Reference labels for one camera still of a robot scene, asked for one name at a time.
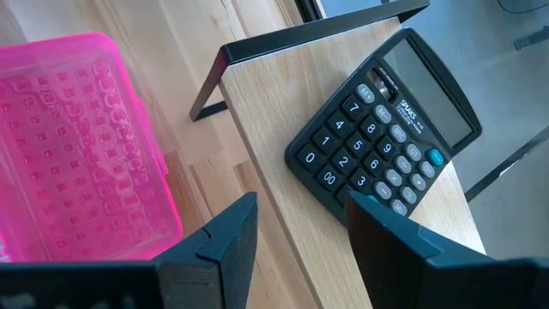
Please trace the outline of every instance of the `number key 3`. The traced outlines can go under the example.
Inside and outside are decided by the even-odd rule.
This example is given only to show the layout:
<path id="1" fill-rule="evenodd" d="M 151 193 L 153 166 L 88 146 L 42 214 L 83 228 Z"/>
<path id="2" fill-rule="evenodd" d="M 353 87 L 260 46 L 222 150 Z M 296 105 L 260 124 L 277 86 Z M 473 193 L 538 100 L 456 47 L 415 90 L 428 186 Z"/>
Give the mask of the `number key 3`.
<path id="1" fill-rule="evenodd" d="M 368 177 L 368 175 L 366 175 L 361 168 L 359 168 L 351 177 L 351 183 L 356 186 L 359 191 L 368 193 L 368 188 L 371 185 L 371 178 Z"/>

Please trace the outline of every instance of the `pink plastic box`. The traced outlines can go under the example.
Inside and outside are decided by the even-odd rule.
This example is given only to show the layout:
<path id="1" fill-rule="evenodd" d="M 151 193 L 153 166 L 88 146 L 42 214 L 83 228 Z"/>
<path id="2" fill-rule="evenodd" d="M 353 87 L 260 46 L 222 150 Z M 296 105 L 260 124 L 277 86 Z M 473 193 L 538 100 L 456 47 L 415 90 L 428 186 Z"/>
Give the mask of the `pink plastic box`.
<path id="1" fill-rule="evenodd" d="M 150 259 L 181 240 L 166 163 L 114 42 L 0 48 L 4 261 Z"/>

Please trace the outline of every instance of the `black metal stand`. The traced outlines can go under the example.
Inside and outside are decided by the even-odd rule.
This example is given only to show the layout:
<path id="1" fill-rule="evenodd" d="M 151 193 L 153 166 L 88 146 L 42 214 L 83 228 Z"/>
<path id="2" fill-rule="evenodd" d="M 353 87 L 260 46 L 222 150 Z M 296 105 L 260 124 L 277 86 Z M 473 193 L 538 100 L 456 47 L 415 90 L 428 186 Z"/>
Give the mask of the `black metal stand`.
<path id="1" fill-rule="evenodd" d="M 212 65 L 206 81 L 203 83 L 190 109 L 190 118 L 197 121 L 227 109 L 225 102 L 207 107 L 204 107 L 204 105 L 220 82 L 226 68 L 230 65 L 306 44 L 330 35 L 343 33 L 376 21 L 384 21 L 391 17 L 398 17 L 400 22 L 404 22 L 418 14 L 429 4 L 430 0 L 400 0 L 312 22 L 307 22 L 308 19 L 312 18 L 304 17 L 306 23 L 303 25 L 226 44 L 220 48 L 215 57 L 214 65 Z"/>

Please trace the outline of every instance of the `calculator number key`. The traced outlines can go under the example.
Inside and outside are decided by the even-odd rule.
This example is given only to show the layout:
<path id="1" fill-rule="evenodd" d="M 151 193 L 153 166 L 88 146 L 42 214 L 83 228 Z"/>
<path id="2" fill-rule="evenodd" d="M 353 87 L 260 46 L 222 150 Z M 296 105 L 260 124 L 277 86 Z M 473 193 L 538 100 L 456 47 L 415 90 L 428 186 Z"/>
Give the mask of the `calculator number key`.
<path id="1" fill-rule="evenodd" d="M 355 132 L 351 138 L 347 140 L 347 146 L 351 149 L 354 156 L 360 158 L 368 149 L 368 143 L 359 133 Z"/>
<path id="2" fill-rule="evenodd" d="M 381 142 L 377 144 L 377 150 L 379 150 L 379 153 L 387 160 L 393 158 L 396 153 L 396 147 L 388 137 L 384 137 Z"/>
<path id="3" fill-rule="evenodd" d="M 381 134 L 379 124 L 370 116 L 360 125 L 360 129 L 370 141 L 375 141 Z"/>
<path id="4" fill-rule="evenodd" d="M 338 175 L 330 166 L 324 167 L 324 169 L 318 174 L 317 179 L 330 192 L 334 191 L 341 182 L 340 175 Z"/>
<path id="5" fill-rule="evenodd" d="M 339 137 L 345 137 L 351 131 L 349 120 L 347 120 L 347 118 L 345 118 L 345 116 L 343 116 L 340 112 L 335 112 L 335 114 L 330 117 L 328 120 L 328 126 Z"/>
<path id="6" fill-rule="evenodd" d="M 358 169 L 351 177 L 351 183 L 359 188 L 360 191 L 367 193 L 372 181 L 362 169 Z"/>
<path id="7" fill-rule="evenodd" d="M 379 159 L 377 154 L 373 152 L 366 157 L 366 159 L 364 160 L 364 165 L 366 166 L 368 171 L 370 171 L 370 173 L 375 176 L 379 175 L 381 171 L 385 169 L 385 165 L 383 164 L 381 159 Z"/>
<path id="8" fill-rule="evenodd" d="M 353 121 L 359 121 L 362 116 L 365 114 L 365 109 L 363 108 L 363 103 L 359 102 L 359 100 L 354 96 L 351 95 L 345 102 L 343 102 L 343 110 L 345 113 L 353 120 Z"/>
<path id="9" fill-rule="evenodd" d="M 312 140 L 326 155 L 331 154 L 339 143 L 337 137 L 335 137 L 328 131 L 328 129 L 324 127 L 322 127 L 322 129 L 320 129 L 318 133 L 312 137 Z"/>
<path id="10" fill-rule="evenodd" d="M 307 146 L 299 151 L 298 160 L 303 163 L 309 172 L 314 173 L 323 158 L 310 144 L 307 144 Z"/>
<path id="11" fill-rule="evenodd" d="M 349 174 L 354 167 L 357 166 L 356 162 L 351 158 L 347 151 L 340 149 L 337 154 L 332 158 L 332 162 L 342 171 L 344 174 Z"/>

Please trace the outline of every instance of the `black calculator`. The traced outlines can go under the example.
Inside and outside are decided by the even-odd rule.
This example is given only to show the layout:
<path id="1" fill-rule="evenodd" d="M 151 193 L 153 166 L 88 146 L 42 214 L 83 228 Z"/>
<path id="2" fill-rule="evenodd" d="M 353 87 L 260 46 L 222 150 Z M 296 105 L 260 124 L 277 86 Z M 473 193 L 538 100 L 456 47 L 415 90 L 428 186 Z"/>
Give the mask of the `black calculator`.
<path id="1" fill-rule="evenodd" d="M 351 74 L 290 142 L 285 160 L 342 223 L 349 191 L 409 216 L 481 131 L 446 66 L 405 28 Z"/>

